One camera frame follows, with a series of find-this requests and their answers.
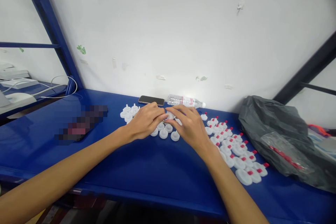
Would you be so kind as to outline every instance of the plastic water bottle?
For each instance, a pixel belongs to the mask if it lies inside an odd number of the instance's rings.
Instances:
[[[186,107],[195,107],[197,108],[205,108],[205,103],[200,102],[195,98],[185,97],[185,96],[177,96],[177,95],[168,95],[167,98],[168,105],[176,106],[176,105],[184,105]]]

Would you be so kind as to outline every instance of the white cable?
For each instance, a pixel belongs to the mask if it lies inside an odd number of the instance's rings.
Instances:
[[[53,80],[54,80],[55,78],[57,78],[57,77],[61,77],[61,76],[63,76],[63,77],[68,77],[68,78],[72,79],[72,80],[75,82],[75,84],[76,84],[76,89],[75,89],[75,91],[74,91],[72,94],[76,93],[76,91],[77,91],[77,89],[78,89],[77,82],[76,82],[73,78],[71,78],[71,77],[69,77],[69,76],[66,76],[66,75],[59,75],[59,76],[54,77],[54,78],[51,80],[51,82],[50,82],[50,86],[53,84]],[[41,91],[41,92],[39,92],[39,93],[36,93],[36,94],[32,94],[32,96],[39,95],[39,94],[41,94],[41,93],[43,93],[44,91],[47,91],[47,90],[49,90],[49,89],[43,90],[43,91]],[[70,95],[72,95],[72,94],[69,94],[69,95],[67,95],[67,96],[61,96],[61,97],[47,97],[47,96],[40,96],[40,98],[58,99],[58,98],[68,97],[68,96],[70,96]]]
[[[3,91],[3,93],[5,93],[5,92],[7,92],[8,90],[12,89],[16,84],[23,83],[23,82],[26,83],[26,82],[29,82],[29,81],[24,80],[24,81],[21,81],[21,82],[17,82],[17,83],[15,83],[14,85],[10,86],[10,87],[9,87],[8,89],[6,89],[5,91]],[[39,82],[39,84],[44,85],[44,86],[50,88],[50,87],[47,86],[46,84],[43,84],[43,83],[40,83],[40,82]]]

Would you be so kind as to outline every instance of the smartphone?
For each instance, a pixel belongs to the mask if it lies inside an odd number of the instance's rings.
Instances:
[[[156,102],[158,106],[163,106],[165,104],[164,99],[161,99],[161,98],[150,97],[150,96],[141,96],[139,98],[139,103],[148,104],[152,102]]]

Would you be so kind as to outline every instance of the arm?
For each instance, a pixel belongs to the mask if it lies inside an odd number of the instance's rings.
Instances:
[[[51,166],[0,197],[0,223],[25,223],[69,191],[93,167],[122,145],[143,139],[167,118],[156,103],[102,140]]]
[[[165,122],[176,128],[207,165],[225,204],[230,221],[234,224],[268,223],[256,203],[227,166],[218,149],[210,141],[196,109],[179,105],[167,108],[167,111],[180,119],[182,126],[174,120]]]

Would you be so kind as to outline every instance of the white wall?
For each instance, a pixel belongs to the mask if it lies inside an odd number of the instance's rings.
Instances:
[[[86,88],[225,111],[273,98],[336,30],[335,0],[246,0],[238,16],[239,0],[51,1]]]
[[[311,83],[336,90],[336,60],[331,62]],[[307,124],[336,128],[336,96],[304,88],[287,105],[297,108]]]
[[[0,0],[0,41],[51,44],[31,0]],[[66,75],[54,49],[0,48],[0,61],[27,69],[32,79],[50,82]],[[66,77],[54,83],[67,84]]]

